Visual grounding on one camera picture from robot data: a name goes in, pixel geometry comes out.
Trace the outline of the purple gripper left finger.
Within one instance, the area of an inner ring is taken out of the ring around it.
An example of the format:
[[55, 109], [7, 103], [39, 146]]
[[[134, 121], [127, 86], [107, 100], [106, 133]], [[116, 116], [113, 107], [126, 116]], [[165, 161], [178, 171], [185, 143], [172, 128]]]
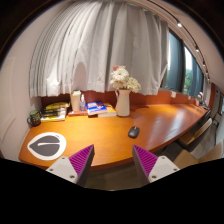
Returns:
[[87, 146], [70, 157], [60, 157], [47, 169], [47, 172], [84, 187], [94, 154], [94, 146]]

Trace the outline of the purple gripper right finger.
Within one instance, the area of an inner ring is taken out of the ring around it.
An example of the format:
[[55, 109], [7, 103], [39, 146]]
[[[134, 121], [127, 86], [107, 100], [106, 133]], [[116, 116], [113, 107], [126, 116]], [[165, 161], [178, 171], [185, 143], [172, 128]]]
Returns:
[[137, 174], [143, 185], [179, 171], [179, 168], [166, 156], [157, 157], [140, 146], [133, 146], [132, 155]]

